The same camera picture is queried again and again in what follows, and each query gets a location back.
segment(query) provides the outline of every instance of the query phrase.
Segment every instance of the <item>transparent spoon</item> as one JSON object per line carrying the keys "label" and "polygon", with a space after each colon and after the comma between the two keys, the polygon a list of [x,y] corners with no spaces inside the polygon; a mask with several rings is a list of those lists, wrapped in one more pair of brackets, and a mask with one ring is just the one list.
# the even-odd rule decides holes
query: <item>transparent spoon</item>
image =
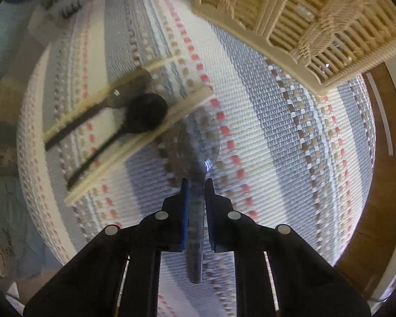
{"label": "transparent spoon", "polygon": [[191,113],[178,136],[178,157],[190,181],[190,203],[186,246],[186,269],[189,281],[199,284],[202,278],[204,242],[204,180],[216,163],[220,134],[216,120],[204,109]]}

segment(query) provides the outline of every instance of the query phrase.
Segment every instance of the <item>wicker basket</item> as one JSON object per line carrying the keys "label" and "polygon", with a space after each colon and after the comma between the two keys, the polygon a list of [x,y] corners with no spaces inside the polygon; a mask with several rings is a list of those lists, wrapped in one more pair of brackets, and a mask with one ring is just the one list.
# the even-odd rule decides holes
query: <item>wicker basket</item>
{"label": "wicker basket", "polygon": [[195,0],[194,12],[317,95],[396,54],[391,0]]}

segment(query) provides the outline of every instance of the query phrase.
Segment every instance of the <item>patterned fabric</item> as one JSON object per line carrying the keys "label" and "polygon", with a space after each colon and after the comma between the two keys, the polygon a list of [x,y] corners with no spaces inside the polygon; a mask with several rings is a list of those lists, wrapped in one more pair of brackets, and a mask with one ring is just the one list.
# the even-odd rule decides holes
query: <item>patterned fabric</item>
{"label": "patterned fabric", "polygon": [[[117,129],[121,112],[104,110],[48,153],[43,131],[125,72],[174,55],[181,58],[153,75],[154,89],[174,104],[199,82],[212,87],[205,109],[220,126],[220,155],[209,174],[217,193],[260,224],[288,223],[334,264],[372,178],[375,133],[362,77],[316,98],[269,59],[193,15],[191,0],[93,0],[38,62],[18,156],[29,210],[55,255],[65,263],[107,224],[131,226],[160,209],[180,188],[182,163],[174,127],[69,207],[65,176]],[[233,255],[211,253],[205,241],[200,285],[186,279],[184,254],[163,254],[161,316],[235,315]]]}

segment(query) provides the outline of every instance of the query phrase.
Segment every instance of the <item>striped fabric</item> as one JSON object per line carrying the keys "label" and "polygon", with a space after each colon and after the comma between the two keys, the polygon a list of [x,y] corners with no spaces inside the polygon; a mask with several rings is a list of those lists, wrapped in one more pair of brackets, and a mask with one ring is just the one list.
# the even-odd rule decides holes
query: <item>striped fabric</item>
{"label": "striped fabric", "polygon": [[[220,126],[220,155],[209,174],[217,193],[257,223],[291,225],[334,264],[372,179],[375,132],[362,77],[314,97],[275,63],[193,15],[191,0],[93,0],[38,62],[18,155],[28,208],[54,254],[66,263],[107,224],[136,224],[178,192],[176,127],[120,163],[75,207],[64,204],[65,177],[117,129],[121,112],[104,110],[48,153],[41,141],[89,94],[146,61],[174,55],[181,59],[153,77],[154,89],[173,105],[200,82],[212,87],[205,108]],[[206,239],[204,281],[193,285],[184,255],[165,253],[159,291],[161,316],[233,316],[233,256],[211,253]]]}

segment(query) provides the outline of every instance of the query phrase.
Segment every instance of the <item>brown wooden surface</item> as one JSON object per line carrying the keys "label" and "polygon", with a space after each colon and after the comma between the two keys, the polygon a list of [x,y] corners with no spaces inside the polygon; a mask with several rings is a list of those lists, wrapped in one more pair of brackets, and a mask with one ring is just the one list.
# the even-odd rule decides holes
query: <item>brown wooden surface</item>
{"label": "brown wooden surface", "polygon": [[337,263],[348,280],[367,298],[379,283],[396,245],[396,90],[384,63],[370,72],[389,122],[393,155],[389,155],[377,100],[364,75],[375,121],[373,182],[356,231]]}

